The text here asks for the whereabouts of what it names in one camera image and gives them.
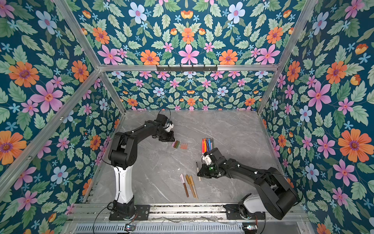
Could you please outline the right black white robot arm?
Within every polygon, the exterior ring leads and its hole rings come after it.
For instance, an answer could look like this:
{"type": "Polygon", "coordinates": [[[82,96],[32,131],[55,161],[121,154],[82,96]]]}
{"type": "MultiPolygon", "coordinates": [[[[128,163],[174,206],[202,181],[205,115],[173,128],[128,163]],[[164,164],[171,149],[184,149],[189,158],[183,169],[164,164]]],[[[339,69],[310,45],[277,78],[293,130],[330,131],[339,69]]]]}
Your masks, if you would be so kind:
{"type": "Polygon", "coordinates": [[[227,177],[245,182],[257,191],[257,196],[247,196],[241,203],[247,213],[267,212],[281,220],[300,200],[294,188],[276,168],[257,169],[234,159],[206,155],[198,177],[227,177]]]}

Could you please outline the tan brown pen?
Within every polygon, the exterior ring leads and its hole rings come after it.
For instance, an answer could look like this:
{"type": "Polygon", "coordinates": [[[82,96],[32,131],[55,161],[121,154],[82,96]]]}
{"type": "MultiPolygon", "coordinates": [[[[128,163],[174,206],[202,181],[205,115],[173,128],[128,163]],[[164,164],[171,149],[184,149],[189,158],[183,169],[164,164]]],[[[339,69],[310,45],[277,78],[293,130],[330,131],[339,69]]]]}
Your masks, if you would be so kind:
{"type": "Polygon", "coordinates": [[[193,197],[196,198],[196,194],[195,194],[195,191],[194,191],[194,188],[193,188],[193,185],[192,185],[192,181],[190,180],[189,175],[186,175],[186,180],[187,180],[187,183],[188,183],[188,185],[191,189],[193,197]]]}

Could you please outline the purple highlighter pen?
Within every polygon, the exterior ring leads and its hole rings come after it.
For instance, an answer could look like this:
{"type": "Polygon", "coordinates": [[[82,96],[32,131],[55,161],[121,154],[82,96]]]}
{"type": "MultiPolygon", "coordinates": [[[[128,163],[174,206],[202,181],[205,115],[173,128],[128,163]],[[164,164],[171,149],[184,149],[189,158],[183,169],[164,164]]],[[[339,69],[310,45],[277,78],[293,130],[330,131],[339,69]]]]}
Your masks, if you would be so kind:
{"type": "Polygon", "coordinates": [[[209,152],[210,151],[210,141],[209,141],[208,138],[206,138],[205,142],[206,142],[206,151],[209,152]]]}

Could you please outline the beige pen pink cap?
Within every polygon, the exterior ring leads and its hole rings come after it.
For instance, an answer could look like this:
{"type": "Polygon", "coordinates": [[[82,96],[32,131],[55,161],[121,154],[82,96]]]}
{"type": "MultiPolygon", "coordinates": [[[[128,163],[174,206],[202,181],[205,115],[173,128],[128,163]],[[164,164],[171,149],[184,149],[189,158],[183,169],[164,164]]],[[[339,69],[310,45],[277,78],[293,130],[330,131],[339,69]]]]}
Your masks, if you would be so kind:
{"type": "Polygon", "coordinates": [[[196,170],[197,170],[197,173],[199,173],[200,169],[199,169],[198,162],[196,162],[196,170]]]}

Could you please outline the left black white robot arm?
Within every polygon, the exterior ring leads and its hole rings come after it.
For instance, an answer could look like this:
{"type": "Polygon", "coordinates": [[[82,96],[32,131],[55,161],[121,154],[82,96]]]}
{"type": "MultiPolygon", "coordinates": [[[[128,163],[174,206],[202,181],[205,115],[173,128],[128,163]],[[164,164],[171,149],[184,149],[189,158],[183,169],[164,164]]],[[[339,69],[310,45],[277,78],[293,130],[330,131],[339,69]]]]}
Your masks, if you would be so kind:
{"type": "Polygon", "coordinates": [[[139,214],[132,191],[132,170],[138,157],[138,143],[148,137],[160,142],[175,142],[173,123],[165,115],[159,114],[153,121],[126,132],[118,132],[112,140],[108,155],[116,176],[116,195],[108,206],[109,220],[134,220],[139,214]]]}

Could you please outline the orange highlighter pen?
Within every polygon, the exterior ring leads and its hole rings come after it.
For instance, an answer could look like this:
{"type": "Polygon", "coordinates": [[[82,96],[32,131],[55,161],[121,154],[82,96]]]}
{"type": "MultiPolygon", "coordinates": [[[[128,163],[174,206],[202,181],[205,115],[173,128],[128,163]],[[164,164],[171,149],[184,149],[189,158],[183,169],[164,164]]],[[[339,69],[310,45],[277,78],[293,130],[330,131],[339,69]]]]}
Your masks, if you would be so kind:
{"type": "Polygon", "coordinates": [[[207,142],[206,142],[206,138],[204,139],[204,150],[205,150],[205,153],[206,153],[207,150],[208,150],[207,142]]]}

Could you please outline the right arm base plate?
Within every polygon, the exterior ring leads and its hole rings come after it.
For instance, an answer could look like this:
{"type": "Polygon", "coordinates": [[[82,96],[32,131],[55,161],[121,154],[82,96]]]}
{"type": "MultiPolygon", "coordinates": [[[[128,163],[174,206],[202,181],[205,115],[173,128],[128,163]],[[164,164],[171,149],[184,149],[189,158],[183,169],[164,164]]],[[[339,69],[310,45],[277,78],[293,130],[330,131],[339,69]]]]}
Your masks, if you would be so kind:
{"type": "Polygon", "coordinates": [[[265,220],[265,212],[252,213],[245,208],[244,205],[238,204],[226,204],[223,206],[226,210],[226,216],[228,220],[265,220]]]}

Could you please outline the brown pen pink cap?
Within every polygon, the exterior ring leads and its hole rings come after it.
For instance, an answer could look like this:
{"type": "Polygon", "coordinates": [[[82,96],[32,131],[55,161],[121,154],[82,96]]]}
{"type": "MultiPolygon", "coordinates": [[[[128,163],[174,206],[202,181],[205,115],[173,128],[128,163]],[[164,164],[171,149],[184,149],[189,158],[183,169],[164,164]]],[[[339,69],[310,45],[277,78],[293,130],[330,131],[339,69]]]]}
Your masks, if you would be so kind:
{"type": "Polygon", "coordinates": [[[185,178],[184,178],[184,175],[183,174],[180,174],[180,179],[181,179],[181,182],[184,186],[184,190],[185,190],[185,193],[186,193],[186,197],[188,198],[189,197],[189,192],[188,192],[188,189],[187,189],[187,185],[186,185],[186,181],[185,181],[185,178]]]}

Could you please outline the red highlighter pen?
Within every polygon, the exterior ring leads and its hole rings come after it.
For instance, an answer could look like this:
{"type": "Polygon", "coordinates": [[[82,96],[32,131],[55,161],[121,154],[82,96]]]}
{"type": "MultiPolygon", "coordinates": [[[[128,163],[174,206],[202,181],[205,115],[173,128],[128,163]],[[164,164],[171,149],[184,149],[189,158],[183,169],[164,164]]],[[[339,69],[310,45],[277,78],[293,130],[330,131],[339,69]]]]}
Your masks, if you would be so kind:
{"type": "Polygon", "coordinates": [[[202,154],[205,153],[205,139],[204,138],[202,139],[202,143],[201,143],[201,152],[202,154]]]}

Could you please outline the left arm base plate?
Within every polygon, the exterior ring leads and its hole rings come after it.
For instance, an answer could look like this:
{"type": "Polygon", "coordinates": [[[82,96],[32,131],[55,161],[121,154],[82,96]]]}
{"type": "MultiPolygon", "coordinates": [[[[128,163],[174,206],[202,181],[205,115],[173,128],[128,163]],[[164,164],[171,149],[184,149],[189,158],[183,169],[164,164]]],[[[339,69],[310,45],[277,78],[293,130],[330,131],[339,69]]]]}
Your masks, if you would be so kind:
{"type": "Polygon", "coordinates": [[[110,221],[144,221],[148,220],[150,215],[150,205],[135,205],[133,214],[125,214],[116,208],[111,210],[110,221]]]}

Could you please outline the brown pen tan cap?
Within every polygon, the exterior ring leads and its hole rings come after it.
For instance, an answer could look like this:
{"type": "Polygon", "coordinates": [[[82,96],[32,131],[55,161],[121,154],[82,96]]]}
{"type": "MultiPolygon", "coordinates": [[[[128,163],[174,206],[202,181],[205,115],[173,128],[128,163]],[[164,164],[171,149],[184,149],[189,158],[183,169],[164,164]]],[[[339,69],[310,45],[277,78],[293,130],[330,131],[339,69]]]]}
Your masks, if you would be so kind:
{"type": "Polygon", "coordinates": [[[194,184],[194,181],[193,181],[193,178],[191,175],[189,175],[189,180],[190,180],[190,185],[191,185],[191,188],[192,188],[192,192],[193,192],[193,196],[198,199],[198,195],[197,195],[197,191],[196,191],[196,188],[195,188],[195,184],[194,184]]]}

